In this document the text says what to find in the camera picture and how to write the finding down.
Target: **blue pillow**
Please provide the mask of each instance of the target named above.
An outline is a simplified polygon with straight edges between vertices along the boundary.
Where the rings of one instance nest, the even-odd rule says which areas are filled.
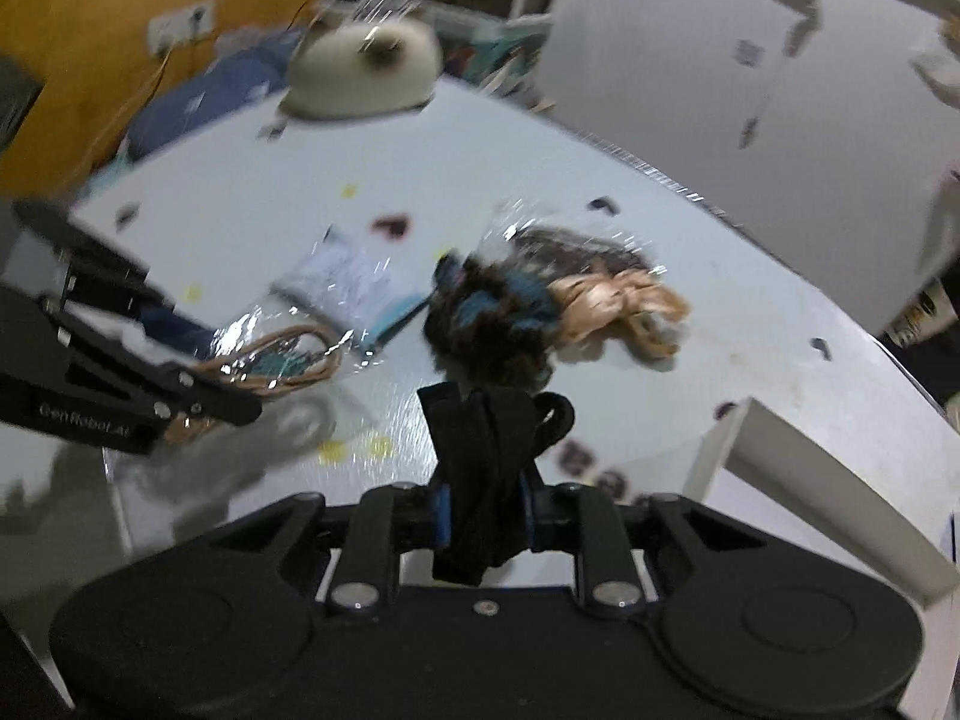
[[[146,105],[127,131],[131,160],[144,159],[205,124],[286,88],[290,55],[301,37],[292,30],[212,64]]]

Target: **wall outlet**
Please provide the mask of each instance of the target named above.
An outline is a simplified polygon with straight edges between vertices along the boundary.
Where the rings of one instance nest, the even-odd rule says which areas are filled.
[[[147,25],[150,54],[163,56],[173,47],[208,37],[214,28],[214,6],[215,1],[205,0],[151,19]]]

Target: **black fabric strap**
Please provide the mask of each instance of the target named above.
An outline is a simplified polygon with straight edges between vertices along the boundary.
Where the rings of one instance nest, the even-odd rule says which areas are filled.
[[[484,572],[527,548],[520,477],[542,487],[536,457],[573,427],[573,406],[553,392],[456,384],[418,391],[437,453],[431,487],[450,488],[450,545],[434,557],[434,579],[480,584]]]

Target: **white wall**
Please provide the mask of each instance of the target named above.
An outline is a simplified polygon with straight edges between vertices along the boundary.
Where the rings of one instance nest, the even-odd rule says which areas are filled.
[[[906,1],[820,0],[784,59],[802,17],[775,0],[559,0],[539,75],[561,121],[699,191],[875,332],[960,240],[960,191],[941,191],[960,111],[908,64],[945,0]]]

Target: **wall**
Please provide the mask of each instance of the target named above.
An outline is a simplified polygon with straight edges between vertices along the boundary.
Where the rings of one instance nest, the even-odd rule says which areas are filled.
[[[46,81],[16,141],[0,156],[0,194],[54,191],[81,179],[86,163],[106,157],[126,117],[85,159],[91,141],[158,66],[147,53],[147,22],[196,1],[0,0],[0,52]],[[284,23],[306,0],[216,1],[220,32],[245,23]],[[177,50],[162,88],[192,76],[211,58],[212,40]]]
[[[785,2],[559,0],[541,84],[561,121],[699,191],[877,331],[960,240],[942,189],[960,112],[908,64],[946,0],[821,0],[792,59]],[[734,60],[741,39],[757,67]]]

